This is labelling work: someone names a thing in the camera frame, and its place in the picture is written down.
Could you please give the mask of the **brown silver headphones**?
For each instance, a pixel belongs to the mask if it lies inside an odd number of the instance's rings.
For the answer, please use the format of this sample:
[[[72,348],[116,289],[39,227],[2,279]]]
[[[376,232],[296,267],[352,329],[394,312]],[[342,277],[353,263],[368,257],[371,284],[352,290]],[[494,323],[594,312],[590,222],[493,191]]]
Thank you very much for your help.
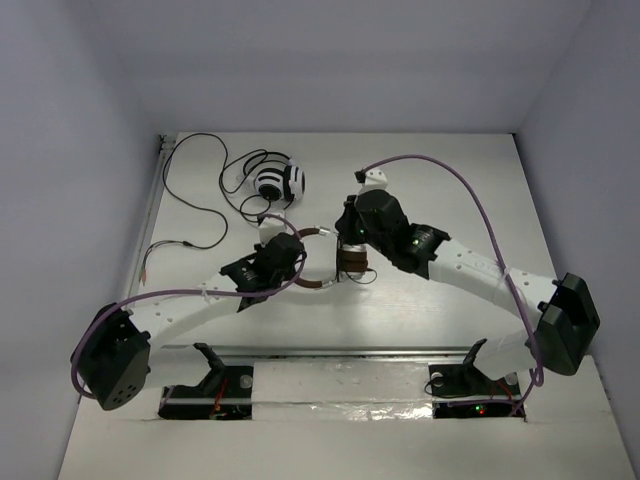
[[[335,253],[335,273],[332,277],[324,280],[309,280],[299,275],[295,284],[304,289],[319,290],[328,288],[340,281],[347,279],[356,281],[361,279],[369,269],[367,246],[363,245],[342,245],[338,232],[322,226],[304,228],[299,231],[301,238],[311,236],[329,236],[336,238]]]

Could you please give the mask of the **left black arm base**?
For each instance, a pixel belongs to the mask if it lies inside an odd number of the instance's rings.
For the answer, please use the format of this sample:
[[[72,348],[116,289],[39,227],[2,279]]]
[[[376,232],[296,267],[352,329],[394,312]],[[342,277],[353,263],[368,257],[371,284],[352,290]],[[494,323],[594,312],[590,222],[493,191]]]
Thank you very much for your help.
[[[207,361],[206,375],[196,385],[164,387],[158,416],[176,421],[251,420],[254,367],[226,365],[205,343],[193,347]]]

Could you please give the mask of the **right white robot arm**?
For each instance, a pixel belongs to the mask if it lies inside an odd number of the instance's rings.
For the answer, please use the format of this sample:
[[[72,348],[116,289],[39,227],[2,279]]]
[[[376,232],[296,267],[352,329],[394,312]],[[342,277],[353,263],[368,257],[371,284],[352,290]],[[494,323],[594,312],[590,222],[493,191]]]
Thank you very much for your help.
[[[465,291],[522,321],[515,333],[474,344],[461,370],[472,392],[537,366],[575,375],[600,327],[583,278],[567,273],[552,279],[502,267],[442,230],[410,222],[384,190],[349,196],[336,229],[347,245],[368,245],[405,273]]]

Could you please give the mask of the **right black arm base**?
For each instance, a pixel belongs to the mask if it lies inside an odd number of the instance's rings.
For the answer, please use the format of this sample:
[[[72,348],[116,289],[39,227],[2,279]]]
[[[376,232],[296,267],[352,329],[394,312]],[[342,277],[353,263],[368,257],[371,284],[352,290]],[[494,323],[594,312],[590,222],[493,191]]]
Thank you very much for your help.
[[[474,365],[486,339],[477,341],[458,364],[429,367],[424,392],[433,400],[435,419],[479,419],[526,417],[523,406],[516,408],[521,391],[518,379],[511,384],[505,377],[491,380]]]

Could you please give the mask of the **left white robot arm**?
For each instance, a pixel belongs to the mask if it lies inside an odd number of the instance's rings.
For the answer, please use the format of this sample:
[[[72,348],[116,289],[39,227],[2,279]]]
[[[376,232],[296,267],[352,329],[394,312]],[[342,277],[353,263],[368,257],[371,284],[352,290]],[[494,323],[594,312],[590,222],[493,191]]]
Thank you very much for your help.
[[[74,386],[104,411],[121,408],[144,389],[160,348],[265,302],[295,282],[305,259],[302,241],[279,233],[197,288],[148,292],[103,307],[71,355]]]

